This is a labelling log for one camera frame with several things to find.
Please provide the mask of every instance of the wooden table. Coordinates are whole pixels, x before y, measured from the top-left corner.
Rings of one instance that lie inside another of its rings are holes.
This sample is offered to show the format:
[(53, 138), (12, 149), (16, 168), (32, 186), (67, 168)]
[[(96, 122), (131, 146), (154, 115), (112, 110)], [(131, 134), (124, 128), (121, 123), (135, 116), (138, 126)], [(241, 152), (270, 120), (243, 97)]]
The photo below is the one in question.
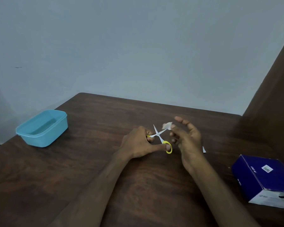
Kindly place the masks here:
[[(57, 108), (69, 128), (50, 146), (15, 136), (0, 146), (0, 226), (46, 226), (101, 170), (134, 127), (189, 119), (201, 131), (206, 158), (265, 227), (284, 226), (284, 209), (243, 200), (231, 165), (240, 154), (278, 157), (240, 123), (241, 116), (79, 93)], [(168, 132), (162, 137), (169, 140)], [(117, 181), (102, 226), (217, 226), (181, 163), (180, 151), (133, 159)]]

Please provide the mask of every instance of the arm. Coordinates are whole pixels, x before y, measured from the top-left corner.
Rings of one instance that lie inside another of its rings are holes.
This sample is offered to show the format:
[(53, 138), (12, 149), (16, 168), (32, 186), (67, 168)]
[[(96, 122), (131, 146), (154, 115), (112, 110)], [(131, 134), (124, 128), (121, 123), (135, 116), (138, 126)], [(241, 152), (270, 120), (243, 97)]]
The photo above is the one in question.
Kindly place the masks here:
[(103, 213), (118, 177), (131, 158), (141, 157), (158, 150), (168, 150), (169, 145), (151, 145), (146, 138), (151, 131), (144, 127), (133, 129), (124, 136), (121, 148), (113, 154), (103, 170), (56, 217), (49, 227), (100, 226)]
[(218, 225), (259, 227), (204, 157), (201, 133), (189, 121), (175, 119), (188, 127), (189, 134), (172, 125), (172, 141), (179, 146), (182, 163), (198, 185)]

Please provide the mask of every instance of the blue plastic container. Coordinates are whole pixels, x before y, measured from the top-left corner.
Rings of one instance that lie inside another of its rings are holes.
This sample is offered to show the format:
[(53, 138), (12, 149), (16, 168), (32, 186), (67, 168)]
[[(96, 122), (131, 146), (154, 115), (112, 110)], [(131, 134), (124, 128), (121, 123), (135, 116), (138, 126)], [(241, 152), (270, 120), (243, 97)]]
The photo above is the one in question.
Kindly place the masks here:
[(46, 147), (68, 127), (64, 111), (45, 110), (16, 128), (16, 134), (32, 146)]

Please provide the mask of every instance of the scissors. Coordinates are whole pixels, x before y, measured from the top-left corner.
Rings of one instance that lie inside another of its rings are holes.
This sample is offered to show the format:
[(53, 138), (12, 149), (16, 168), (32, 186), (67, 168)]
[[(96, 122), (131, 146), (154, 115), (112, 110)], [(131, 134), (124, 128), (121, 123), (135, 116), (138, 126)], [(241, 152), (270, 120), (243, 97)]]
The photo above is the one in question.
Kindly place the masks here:
[(165, 129), (165, 130), (163, 130), (163, 131), (160, 131), (160, 132), (158, 132), (157, 131), (157, 129), (156, 129), (156, 127), (155, 127), (155, 125), (154, 125), (154, 128), (155, 128), (155, 134), (154, 135), (148, 135), (147, 137), (155, 137), (155, 136), (159, 136), (159, 138), (160, 138), (160, 140), (161, 140), (161, 143), (162, 144), (169, 144), (170, 145), (170, 151), (168, 152), (168, 151), (166, 151), (166, 153), (167, 154), (171, 154), (171, 152), (173, 151), (173, 147), (171, 146), (171, 144), (169, 143), (169, 142), (167, 142), (167, 141), (165, 141), (165, 140), (163, 140), (162, 138), (161, 138), (161, 136), (160, 136), (160, 134), (162, 134), (164, 131), (166, 131), (167, 129)]

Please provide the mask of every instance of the box lid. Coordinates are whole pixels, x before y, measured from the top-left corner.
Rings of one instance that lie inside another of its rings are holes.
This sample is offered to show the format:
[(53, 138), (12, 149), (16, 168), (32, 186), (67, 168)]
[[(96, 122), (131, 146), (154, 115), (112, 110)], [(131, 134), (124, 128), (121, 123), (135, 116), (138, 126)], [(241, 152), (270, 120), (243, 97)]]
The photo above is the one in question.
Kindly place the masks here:
[(241, 156), (263, 189), (284, 192), (284, 164), (280, 160)]

